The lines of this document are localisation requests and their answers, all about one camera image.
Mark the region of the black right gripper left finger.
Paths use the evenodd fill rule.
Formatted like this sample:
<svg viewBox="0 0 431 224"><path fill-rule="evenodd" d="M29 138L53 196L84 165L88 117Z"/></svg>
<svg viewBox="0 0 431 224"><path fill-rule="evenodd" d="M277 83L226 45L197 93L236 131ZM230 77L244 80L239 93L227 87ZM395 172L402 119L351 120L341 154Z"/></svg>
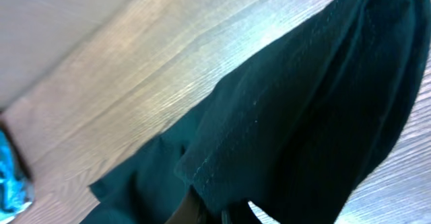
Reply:
<svg viewBox="0 0 431 224"><path fill-rule="evenodd" d="M200 224L201 222L201 200L195 192L187 192L179 207L165 224Z"/></svg>

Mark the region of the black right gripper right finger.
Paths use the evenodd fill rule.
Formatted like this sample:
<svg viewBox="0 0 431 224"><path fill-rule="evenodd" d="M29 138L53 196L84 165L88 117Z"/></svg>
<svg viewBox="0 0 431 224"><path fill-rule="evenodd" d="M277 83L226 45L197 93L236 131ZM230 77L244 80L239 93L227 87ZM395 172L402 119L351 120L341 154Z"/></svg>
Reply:
<svg viewBox="0 0 431 224"><path fill-rule="evenodd" d="M228 209L222 211L221 219L222 224L234 224L233 217Z"/></svg>

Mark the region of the black t-shirt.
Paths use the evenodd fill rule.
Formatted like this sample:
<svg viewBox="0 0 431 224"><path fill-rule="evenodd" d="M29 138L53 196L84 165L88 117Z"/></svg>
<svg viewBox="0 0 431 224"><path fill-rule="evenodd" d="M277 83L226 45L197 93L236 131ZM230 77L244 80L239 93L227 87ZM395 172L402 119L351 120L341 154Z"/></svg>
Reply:
<svg viewBox="0 0 431 224"><path fill-rule="evenodd" d="M333 223L386 159L430 47L430 0L334 0L224 76L94 182L87 224L165 223L187 192L202 222Z"/></svg>

